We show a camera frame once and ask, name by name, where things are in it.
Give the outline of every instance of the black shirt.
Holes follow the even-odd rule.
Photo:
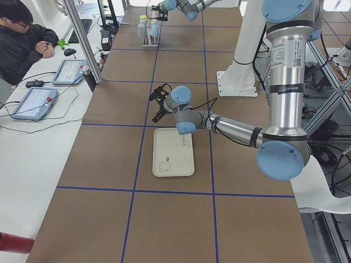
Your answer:
[[[26,33],[17,33],[0,25],[0,77],[11,85],[18,84],[30,67],[43,57],[35,51],[40,41],[57,45],[56,33],[40,25],[30,25]]]

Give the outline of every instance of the brown table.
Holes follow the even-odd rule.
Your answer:
[[[242,20],[236,8],[208,8],[193,23],[175,10],[159,47],[143,48],[144,12],[127,10],[27,262],[313,262],[290,183],[261,173],[256,149],[200,129],[192,176],[152,174],[154,130],[174,122],[155,126],[150,92],[184,84],[193,106],[218,96]],[[262,91],[219,97],[212,110],[268,125]]]

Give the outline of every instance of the black hair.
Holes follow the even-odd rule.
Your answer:
[[[33,16],[20,0],[0,0],[0,18],[8,18],[13,23],[33,23]]]

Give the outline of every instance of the glasses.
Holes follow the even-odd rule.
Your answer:
[[[18,24],[18,25],[22,26],[22,27],[23,27],[23,29],[26,29],[27,27],[29,27],[29,26],[30,26],[30,24],[31,24],[31,23],[29,23],[28,25],[25,25],[25,26],[24,26],[24,25],[21,25],[21,24],[20,24],[20,23],[18,23],[18,22],[16,22],[15,24]]]

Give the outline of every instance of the man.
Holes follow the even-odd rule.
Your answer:
[[[20,0],[0,0],[0,78],[18,84],[40,58],[51,58],[58,37],[33,25],[33,16]]]

